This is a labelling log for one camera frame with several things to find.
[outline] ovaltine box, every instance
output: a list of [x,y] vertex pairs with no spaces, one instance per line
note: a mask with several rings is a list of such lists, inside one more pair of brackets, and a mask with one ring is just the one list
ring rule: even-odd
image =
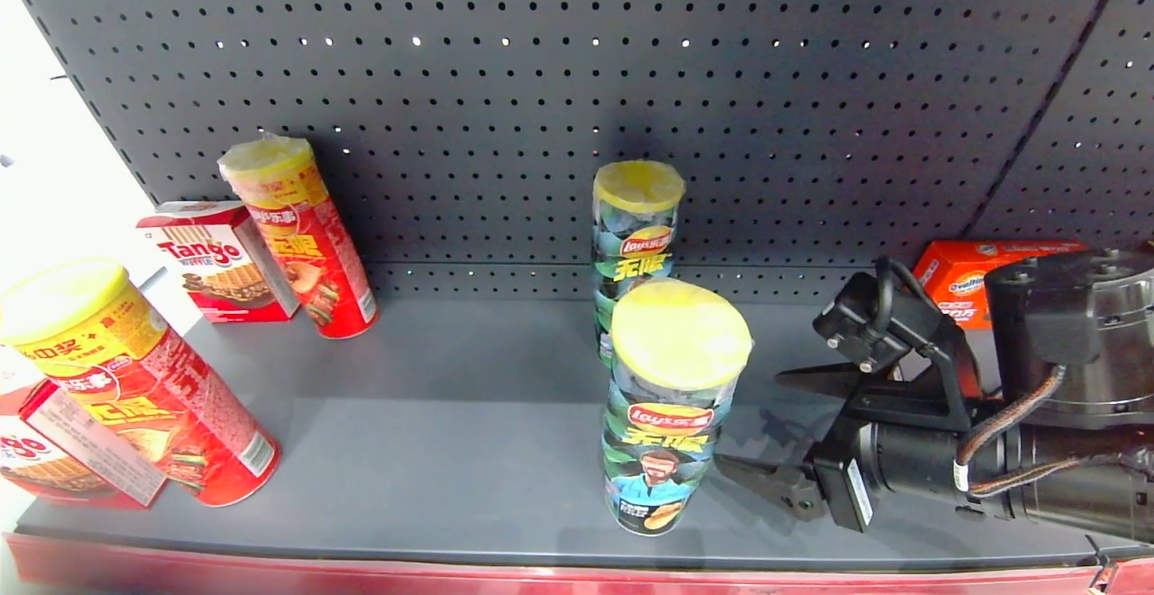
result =
[[58,505],[123,510],[148,509],[165,480],[132,444],[42,374],[3,368],[0,473]]
[[166,202],[136,225],[210,323],[275,323],[297,295],[240,201]]
[[1085,249],[1079,242],[931,242],[914,274],[961,329],[989,329],[986,273],[1027,257]]

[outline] chip can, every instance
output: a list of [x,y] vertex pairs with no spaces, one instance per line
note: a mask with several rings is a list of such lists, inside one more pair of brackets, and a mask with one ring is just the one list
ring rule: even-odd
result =
[[308,140],[267,136],[232,146],[218,164],[321,336],[367,332],[376,299]]
[[627,530],[673,529],[713,464],[752,339],[724,296],[658,278],[617,303],[601,431],[605,492]]
[[650,159],[607,164],[593,180],[593,300],[598,354],[613,357],[613,311],[625,292],[673,270],[677,204],[685,181]]
[[66,263],[0,295],[0,345],[205,505],[250,496],[280,462],[276,439],[113,259]]

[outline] white wall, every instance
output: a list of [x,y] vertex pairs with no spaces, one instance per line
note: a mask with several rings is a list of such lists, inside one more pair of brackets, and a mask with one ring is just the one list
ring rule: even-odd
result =
[[[50,81],[62,74],[23,2],[0,0],[0,155],[15,163],[0,167],[0,291],[53,263],[91,255],[122,259],[134,279],[157,266],[133,231],[151,202],[72,83]],[[12,532],[31,500],[0,480],[0,532]],[[57,590],[17,583],[0,543],[0,593]]]

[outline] man illustration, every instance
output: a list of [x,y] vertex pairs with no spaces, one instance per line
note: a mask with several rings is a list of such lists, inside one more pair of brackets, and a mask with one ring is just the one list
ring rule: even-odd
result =
[[672,451],[655,449],[640,457],[642,473],[636,476],[613,479],[612,489],[617,499],[635,505],[665,505],[684,500],[692,489],[672,481],[681,460]]

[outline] yellow plastic lid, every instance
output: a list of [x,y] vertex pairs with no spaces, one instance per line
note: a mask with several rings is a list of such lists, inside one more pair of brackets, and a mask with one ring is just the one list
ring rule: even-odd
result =
[[284,173],[308,164],[313,156],[313,146],[306,138],[284,138],[282,135],[268,135],[252,143],[240,143],[231,146],[226,155],[217,160],[223,172],[228,175],[245,173]]
[[593,179],[593,196],[627,212],[665,212],[684,194],[685,181],[676,168],[652,159],[606,164]]
[[614,352],[634,372],[670,390],[706,390],[737,378],[749,361],[749,324],[729,300],[655,278],[613,310]]
[[0,345],[28,345],[65,332],[111,302],[128,271],[112,258],[51,268],[0,295]]

